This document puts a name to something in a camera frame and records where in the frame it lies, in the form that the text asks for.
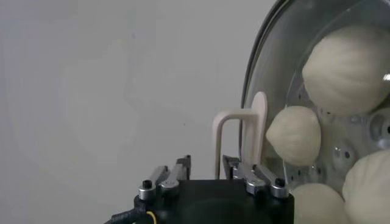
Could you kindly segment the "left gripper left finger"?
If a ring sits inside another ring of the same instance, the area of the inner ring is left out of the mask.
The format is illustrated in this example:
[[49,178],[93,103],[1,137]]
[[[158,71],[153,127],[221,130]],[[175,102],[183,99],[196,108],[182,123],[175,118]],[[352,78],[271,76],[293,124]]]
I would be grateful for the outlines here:
[[143,180],[139,186],[138,197],[140,200],[154,200],[157,197],[157,192],[174,197],[179,192],[180,181],[189,180],[190,175],[190,155],[177,159],[171,170],[168,166],[158,166],[152,175]]

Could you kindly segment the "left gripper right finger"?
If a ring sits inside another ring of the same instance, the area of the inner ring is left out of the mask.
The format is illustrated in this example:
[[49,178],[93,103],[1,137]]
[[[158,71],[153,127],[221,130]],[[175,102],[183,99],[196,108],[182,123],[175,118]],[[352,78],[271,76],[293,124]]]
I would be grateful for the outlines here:
[[275,198],[288,198],[289,190],[286,181],[272,173],[262,165],[247,165],[239,158],[223,155],[222,163],[226,179],[244,180],[246,191],[250,195],[257,195],[266,191]]

